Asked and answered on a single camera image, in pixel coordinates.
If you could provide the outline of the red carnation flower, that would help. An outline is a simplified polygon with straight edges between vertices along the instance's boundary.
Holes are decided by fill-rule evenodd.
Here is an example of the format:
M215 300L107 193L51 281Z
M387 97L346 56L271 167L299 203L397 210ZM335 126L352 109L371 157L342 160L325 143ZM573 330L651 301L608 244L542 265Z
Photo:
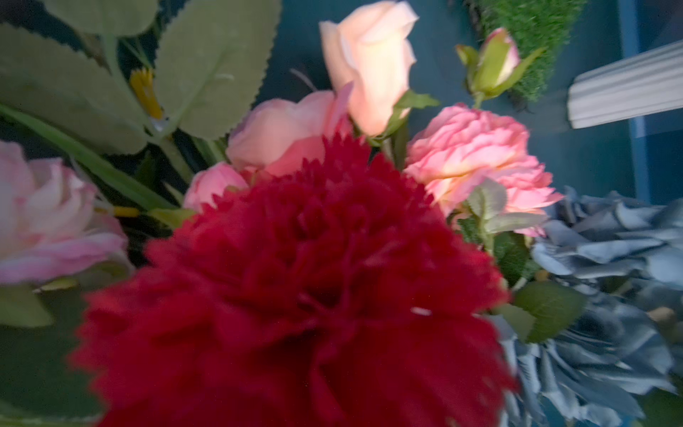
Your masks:
M516 380L492 258L422 185L335 137L224 197L89 296L103 426L496 426Z

